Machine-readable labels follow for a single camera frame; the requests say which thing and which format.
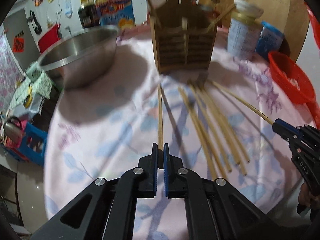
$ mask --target stainless steel bowl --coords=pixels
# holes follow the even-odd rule
[[[59,71],[65,89],[88,85],[111,67],[118,33],[112,25],[82,30],[49,47],[39,66],[48,73]]]

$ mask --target wooden skewer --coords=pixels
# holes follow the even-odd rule
[[[158,85],[158,102],[159,102],[159,117],[158,117],[158,149],[163,151],[163,119],[162,119],[162,96],[161,85]]]
[[[231,4],[224,12],[222,12],[216,19],[214,19],[210,25],[207,28],[207,31],[209,32],[214,26],[222,20],[223,17],[225,17],[236,5],[233,3]]]
[[[255,108],[253,105],[250,105],[247,101],[243,100],[242,98],[238,97],[236,94],[234,94],[233,92],[231,92],[229,89],[225,88],[224,86],[218,84],[217,82],[208,80],[209,84],[212,84],[213,86],[217,87],[218,89],[225,91],[226,93],[228,93],[229,95],[233,96],[235,99],[237,99],[239,102],[241,102],[242,104],[244,104],[245,106],[247,106],[249,109],[251,109],[252,111],[254,111],[257,115],[259,115],[262,119],[264,119],[266,122],[268,122],[269,124],[273,125],[273,121],[267,117],[264,113],[262,113],[261,111],[259,111],[257,108]]]
[[[239,140],[239,138],[238,138],[235,130],[233,130],[233,128],[232,128],[231,125],[229,124],[227,118],[225,117],[224,114],[221,113],[221,111],[220,111],[219,109],[218,109],[218,113],[219,113],[219,115],[221,116],[221,118],[223,119],[223,121],[225,122],[225,124],[228,126],[230,133],[231,133],[231,134],[233,135],[233,137],[235,138],[236,143],[238,144],[238,146],[239,146],[239,148],[240,148],[240,150],[241,150],[241,152],[242,152],[245,160],[246,160],[247,162],[250,162],[250,157],[249,157],[246,149],[244,148],[242,142]]]
[[[247,174],[245,166],[243,165],[240,155],[238,153],[238,150],[231,138],[232,134],[232,127],[230,127],[228,121],[223,117],[223,114],[221,114],[221,112],[219,111],[219,108],[216,106],[215,102],[213,101],[213,99],[208,95],[207,91],[205,90],[200,90],[199,91],[200,96],[203,97],[204,102],[207,104],[207,106],[209,107],[212,115],[214,116],[214,118],[217,120],[221,131],[224,135],[224,137],[226,138],[226,141],[230,147],[233,159],[235,160],[236,164],[240,165],[240,170],[242,172],[242,174],[245,176]]]
[[[187,95],[185,94],[185,92],[181,88],[178,88],[178,91],[179,91],[179,93],[180,93],[180,95],[182,97],[182,100],[183,100],[186,108],[188,109],[188,112],[190,113],[191,120],[192,120],[193,125],[194,125],[194,127],[196,129],[196,132],[197,132],[197,135],[199,137],[200,143],[202,145],[202,149],[203,149],[204,155],[205,155],[205,157],[207,159],[207,163],[208,163],[208,167],[209,167],[209,171],[210,171],[212,180],[214,180],[214,179],[217,178],[217,173],[215,171],[212,158],[211,158],[211,156],[209,154],[209,150],[208,150],[205,138],[204,138],[204,133],[201,130],[201,126],[200,126],[201,122],[199,122],[199,120],[198,120],[198,118],[196,116],[195,110],[190,106],[189,99],[188,99]]]
[[[231,172],[232,169],[231,169],[231,166],[230,166],[230,163],[229,163],[229,160],[228,160],[228,156],[227,156],[227,154],[226,154],[226,152],[225,152],[225,150],[224,150],[224,148],[223,148],[223,146],[222,146],[222,143],[221,143],[221,141],[220,141],[220,139],[219,139],[218,133],[217,133],[214,125],[212,124],[210,117],[208,116],[206,110],[204,109],[204,107],[203,107],[203,105],[202,105],[202,102],[201,102],[199,96],[198,96],[197,93],[196,93],[196,90],[195,90],[193,84],[190,85],[190,89],[191,89],[192,93],[194,94],[194,96],[195,96],[195,98],[196,98],[196,101],[197,101],[197,103],[198,103],[198,105],[199,105],[199,107],[200,107],[200,110],[201,110],[202,114],[204,115],[204,117],[205,117],[205,119],[206,119],[206,121],[207,121],[207,123],[208,123],[208,126],[209,126],[209,128],[210,128],[210,130],[211,130],[211,132],[212,132],[212,134],[213,134],[213,136],[214,136],[214,138],[215,138],[215,140],[216,140],[216,142],[217,142],[219,151],[221,152],[222,157],[223,157],[223,160],[224,160],[224,162],[225,162],[225,164],[226,164],[226,168],[227,168],[227,170],[228,170],[229,172]],[[218,157],[218,155],[217,155],[216,153],[214,154],[214,158],[215,158],[216,163],[217,163],[217,165],[218,165],[218,167],[219,167],[219,169],[220,169],[220,171],[221,171],[221,173],[222,173],[223,167],[222,167],[222,164],[221,164],[221,162],[220,162],[220,159],[219,159],[219,157]]]

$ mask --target white wall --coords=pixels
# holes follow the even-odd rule
[[[309,25],[306,40],[303,44],[297,64],[307,74],[315,88],[317,101],[320,102],[320,51],[313,36],[311,24]]]
[[[67,26],[70,26],[71,32],[75,33],[79,30],[82,30],[81,22],[78,16],[78,9],[80,7],[80,0],[71,0],[72,9],[73,9],[73,16],[69,19],[65,17],[64,15],[64,5],[65,0],[54,0],[51,4],[47,0],[44,0],[44,2],[39,6],[35,7],[32,0],[29,0],[26,3],[25,11],[26,15],[29,17],[30,10],[34,11],[41,27],[42,27],[42,33],[41,35],[36,35],[31,24],[29,24],[31,32],[33,34],[33,37],[38,43],[39,39],[48,31],[47,29],[47,15],[50,17],[52,22],[56,22],[57,16],[56,13],[58,11],[61,11],[61,33],[63,37],[66,37],[69,34],[68,30],[65,30]],[[135,16],[136,24],[141,24],[146,20],[146,14],[147,14],[147,5],[145,0],[133,0],[133,11]]]

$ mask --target hand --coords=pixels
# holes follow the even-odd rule
[[[298,201],[299,204],[311,207],[312,209],[320,208],[320,196],[313,196],[305,182],[301,185]]]

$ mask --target blue lid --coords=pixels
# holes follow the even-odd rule
[[[270,23],[267,23],[265,21],[262,21],[261,24],[266,27],[268,30],[274,32],[276,35],[280,36],[280,37],[284,37],[284,34],[279,31],[276,27],[273,27]]]

